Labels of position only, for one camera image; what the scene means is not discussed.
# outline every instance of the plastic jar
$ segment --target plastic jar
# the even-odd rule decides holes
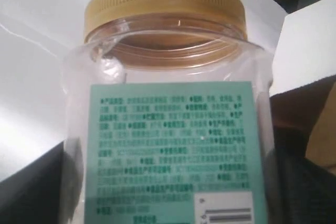
[[[92,0],[64,67],[60,222],[266,223],[271,61],[240,0]]]

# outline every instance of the white sticker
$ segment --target white sticker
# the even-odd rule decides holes
[[[254,224],[253,196],[250,191],[196,193],[195,224]]]

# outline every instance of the jar neck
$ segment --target jar neck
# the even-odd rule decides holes
[[[147,14],[109,22],[89,42],[112,38],[115,45],[104,57],[117,57],[128,68],[179,69],[237,56],[244,37],[230,24],[196,15]]]

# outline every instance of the gold plastic lid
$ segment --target gold plastic lid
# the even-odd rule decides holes
[[[240,0],[91,0],[85,12],[85,42],[91,32],[108,22],[155,13],[201,15],[234,26],[246,38],[245,10]]]

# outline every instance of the product label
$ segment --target product label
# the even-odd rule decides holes
[[[267,223],[249,82],[94,85],[86,224]]]

